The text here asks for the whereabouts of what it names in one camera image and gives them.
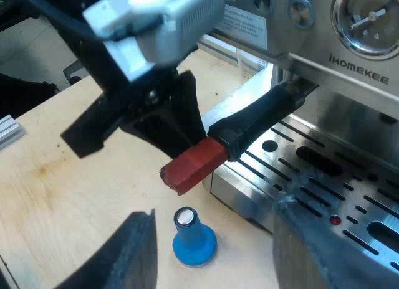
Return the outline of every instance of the screw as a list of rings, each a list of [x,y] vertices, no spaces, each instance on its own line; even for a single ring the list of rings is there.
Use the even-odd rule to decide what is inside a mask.
[[[370,21],[376,21],[378,19],[377,14],[375,12],[370,12],[368,18],[370,19]]]
[[[160,97],[158,96],[156,90],[150,91],[150,93],[148,93],[147,99],[153,105],[157,104],[160,101]]]

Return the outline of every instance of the black handle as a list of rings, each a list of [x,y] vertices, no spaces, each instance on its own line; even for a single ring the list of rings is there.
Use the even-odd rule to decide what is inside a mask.
[[[264,132],[301,107],[316,87],[304,79],[280,83],[243,110],[216,122],[208,135],[226,147],[229,161],[237,161]]]

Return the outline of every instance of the wooden table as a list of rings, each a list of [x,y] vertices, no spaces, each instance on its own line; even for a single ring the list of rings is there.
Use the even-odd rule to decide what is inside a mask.
[[[180,65],[180,72],[187,69],[197,79],[201,114],[241,85],[236,67],[200,50]],[[152,208],[158,288],[277,288],[271,235],[222,205],[202,185],[181,197],[166,188],[158,172],[169,158],[156,148],[117,130],[101,152],[76,157],[60,133],[99,94],[90,77],[68,88],[20,117],[27,135],[0,151],[0,255],[19,288],[53,288],[131,212]],[[173,214],[183,206],[194,207],[217,234],[217,256],[203,268],[182,266],[172,251]]]

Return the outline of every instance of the black cable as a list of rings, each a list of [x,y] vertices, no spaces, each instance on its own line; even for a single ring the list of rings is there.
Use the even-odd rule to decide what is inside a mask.
[[[71,17],[65,12],[62,12],[60,9],[56,8],[46,0],[26,1],[38,8],[38,10],[40,10],[40,12],[45,14],[47,17],[58,22],[64,29],[67,29],[79,37],[96,42],[120,41],[126,37],[137,35],[145,30],[153,29],[162,23],[162,18],[159,15],[146,16],[144,21],[142,20],[142,22],[134,25],[128,24],[123,26],[116,30],[110,37],[99,37],[94,34],[93,30],[88,24]]]

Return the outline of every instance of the gauge needle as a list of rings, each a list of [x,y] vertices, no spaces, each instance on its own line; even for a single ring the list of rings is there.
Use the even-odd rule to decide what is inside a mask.
[[[368,15],[368,17],[366,17],[365,19],[356,22],[355,24],[352,24],[350,26],[351,29],[356,29],[357,27],[365,24],[366,22],[370,22],[370,21],[376,21],[379,17],[385,15],[387,13],[387,10],[385,9],[381,9],[377,12],[370,12],[370,14]]]

